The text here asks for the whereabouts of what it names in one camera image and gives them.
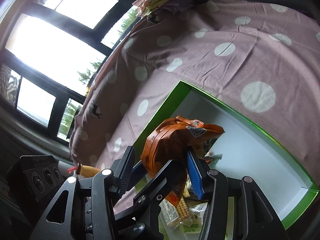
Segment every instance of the window frame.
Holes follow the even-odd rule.
[[[106,45],[102,44],[102,39],[104,38],[106,33],[113,27],[113,25],[131,8],[134,1],[135,0],[118,0],[116,5],[114,5],[113,8],[111,8],[111,10],[108,11],[106,15],[97,23],[97,25],[93,29],[91,29],[65,15],[56,12],[55,10],[34,3],[34,0],[27,0],[15,14],[14,20],[9,24],[10,29],[6,30],[6,37],[1,41],[3,46],[0,50],[0,63],[6,64],[9,68],[14,70],[21,76],[18,85],[14,111],[12,112],[12,105],[0,98],[1,105],[4,106],[8,111],[12,112],[15,118],[22,121],[32,130],[40,133],[47,138],[51,138],[65,146],[68,146],[69,142],[57,136],[64,111],[68,104],[68,100],[71,98],[72,100],[75,100],[83,105],[86,97],[59,84],[58,82],[50,79],[39,71],[33,69],[32,67],[28,66],[20,59],[18,59],[10,51],[5,49],[4,46],[9,38],[9,35],[22,13],[42,19],[49,24],[65,31],[66,33],[71,34],[79,40],[87,43],[89,46],[106,56],[100,67],[93,74],[96,75],[114,49],[110,49]],[[39,124],[38,122],[30,119],[28,116],[17,110],[17,102],[21,81],[23,78],[28,79],[36,86],[55,96],[56,100],[52,108],[48,127]]]

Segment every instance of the black box with circular knobs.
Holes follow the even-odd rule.
[[[58,163],[53,156],[21,156],[6,176],[12,195],[31,225],[63,184]]]

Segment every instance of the pink cloth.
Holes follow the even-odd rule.
[[[110,167],[179,80],[255,122],[320,184],[320,27],[279,5],[210,0],[145,18],[95,79],[70,140],[73,159]],[[95,103],[102,118],[90,112]],[[115,211],[132,205],[129,192]]]

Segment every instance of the sky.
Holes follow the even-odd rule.
[[[44,6],[55,9],[89,28],[94,28],[118,0],[47,0]],[[104,39],[105,45],[119,38],[115,24]],[[91,62],[105,56],[72,35],[35,17],[22,14],[12,31],[6,48],[27,65],[60,84],[85,95],[86,85],[79,72],[92,69]],[[55,97],[23,78],[18,108],[49,121]]]

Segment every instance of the red string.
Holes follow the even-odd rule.
[[[74,171],[76,169],[77,169],[77,167],[72,167],[72,168],[68,169],[68,173],[71,173],[72,171]]]

